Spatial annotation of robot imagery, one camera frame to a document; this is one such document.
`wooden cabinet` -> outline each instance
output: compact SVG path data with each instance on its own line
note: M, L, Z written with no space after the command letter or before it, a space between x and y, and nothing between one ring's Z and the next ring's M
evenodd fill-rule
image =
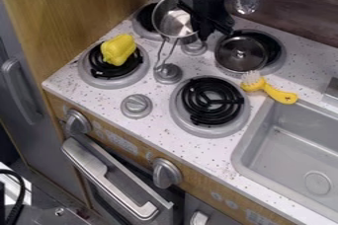
M229 187L222 185L216 180L213 180L211 177L207 176L206 173L199 171L196 167L194 167L194 165L187 165L186 163L182 163L179 158L169 157L160 150L145 144L134 136L126 134L120 129L115 128L96 118L92 114L86 112L84 109L81 109L75 105L71 105L63 99L60 99L50 93L47 93L47 98L57 118L65 120L64 112L66 109L75 109L83 113L92 123L95 122L93 125L100 125L100 129L96 129L90 133L91 137L111 147L117 153L134 160L137 164L152 170L150 162L155 158L165 158L171 161L183 174L183 182L179 185L181 189L188 192L190 195L201 199L202 201L213 206L222 213L232 217L233 219L243 224L252 224L247 219L247 213L249 210L252 213L266 217L276 224L294 224L284 217L230 189ZM108 140L107 137L105 137L105 134L103 134L105 131L110 131L111 133L122 137L128 142L128 146L133 146L134 149L137 149L137 152L130 153L124 148L124 146L118 145L117 143ZM216 192L218 194L218 199L212 197L211 189L212 192ZM228 202L236 203L236 206L232 206L232 208L230 208L226 204L226 200Z

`wooden panel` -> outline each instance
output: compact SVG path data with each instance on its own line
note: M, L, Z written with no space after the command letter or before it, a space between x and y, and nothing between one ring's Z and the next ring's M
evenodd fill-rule
M147 0L4 0L38 83Z
M62 99L47 93L48 99L53 107L55 115L60 119L64 120L63 110L64 107L69 109L76 109L79 112L82 112L91 122L96 121L96 125L98 123L101 125L101 129L97 129L96 131L91 132L91 136L97 140L100 140L102 143L112 147L118 153L125 155L131 159L133 159L139 165L151 169L151 166L146 158L154 159L156 157L165 158L173 162L182 172L184 182L179 185L179 187L191 195L196 196L197 198L203 200L219 211L229 215L233 219L243 223L243 224L252 224L246 219L246 209L250 209L258 214L263 215L264 217L269 218L270 220L276 222L277 224L294 224L291 221L283 218L282 216L270 211L269 209L257 204L256 202L244 197L243 195L233 191L232 189L223 186L222 184L212 180L207 177L205 174L194 170L193 168L180 163L178 160L175 160L171 157L168 157L164 153L152 148L151 146L143 143L142 141L134 138L131 135L128 135L121 130L112 127L111 125L95 118L91 114L85 112L85 110L80 109L79 107L73 106ZM129 141L133 145L137 147L138 154L134 155L126 151L121 146L116 145L114 142L107 139L107 136L104 134L104 130L109 130L114 134L124 138ZM239 205L238 209L229 208L224 201L219 202L211 197L211 191L217 192L221 195L223 199L231 200Z
M261 0L260 9L243 18L337 47L337 13L338 0Z

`oven handle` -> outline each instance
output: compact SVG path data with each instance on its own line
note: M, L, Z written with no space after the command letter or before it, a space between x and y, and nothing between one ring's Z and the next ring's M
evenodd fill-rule
M88 152L87 149L74 138L70 137L63 143L62 151L88 180L103 190L105 194L137 219L147 221L159 212L157 207L149 201L142 206L138 206L114 184L107 180L105 177L108 172L107 166Z
M209 218L200 211L193 214L190 225L207 225Z

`oven window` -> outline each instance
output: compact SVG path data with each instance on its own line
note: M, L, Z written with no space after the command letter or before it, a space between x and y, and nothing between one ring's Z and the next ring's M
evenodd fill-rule
M95 199L95 201L103 208L106 212L108 212L114 219L116 219L119 222L119 225L132 225L129 221L127 221L122 215L120 215L105 199L103 199L100 196L99 191L96 189L96 187L88 182L88 186L90 188L90 191L92 192L92 195Z

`oven door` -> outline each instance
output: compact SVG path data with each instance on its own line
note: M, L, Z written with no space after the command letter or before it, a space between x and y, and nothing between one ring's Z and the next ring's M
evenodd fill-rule
M176 225L174 203L86 135L68 138L62 151L87 179L94 209L110 224Z

